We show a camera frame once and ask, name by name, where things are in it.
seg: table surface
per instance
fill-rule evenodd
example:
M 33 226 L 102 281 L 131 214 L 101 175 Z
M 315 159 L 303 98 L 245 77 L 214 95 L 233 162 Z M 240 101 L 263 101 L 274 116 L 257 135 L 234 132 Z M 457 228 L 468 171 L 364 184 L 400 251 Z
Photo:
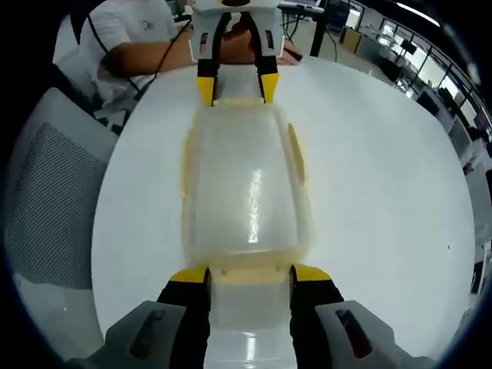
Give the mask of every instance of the table surface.
M 359 71 L 304 58 L 280 72 L 275 101 L 309 175 L 315 242 L 304 263 L 389 324 L 409 354 L 439 357 L 467 306 L 474 263 L 470 196 L 450 140 L 415 101 Z M 106 171 L 92 245 L 104 334 L 187 266 L 180 159 L 200 106 L 195 76 L 191 67 L 155 81 Z M 220 81 L 222 96 L 258 90 L 251 66 L 222 66 Z

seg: plastic container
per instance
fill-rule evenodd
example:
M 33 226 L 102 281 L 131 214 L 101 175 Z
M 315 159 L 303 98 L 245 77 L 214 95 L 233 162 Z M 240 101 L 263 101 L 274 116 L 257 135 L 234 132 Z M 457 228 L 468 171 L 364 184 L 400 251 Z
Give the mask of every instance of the plastic container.
M 193 263 L 287 267 L 307 252 L 304 159 L 279 106 L 248 99 L 199 111 L 181 170 L 181 238 Z

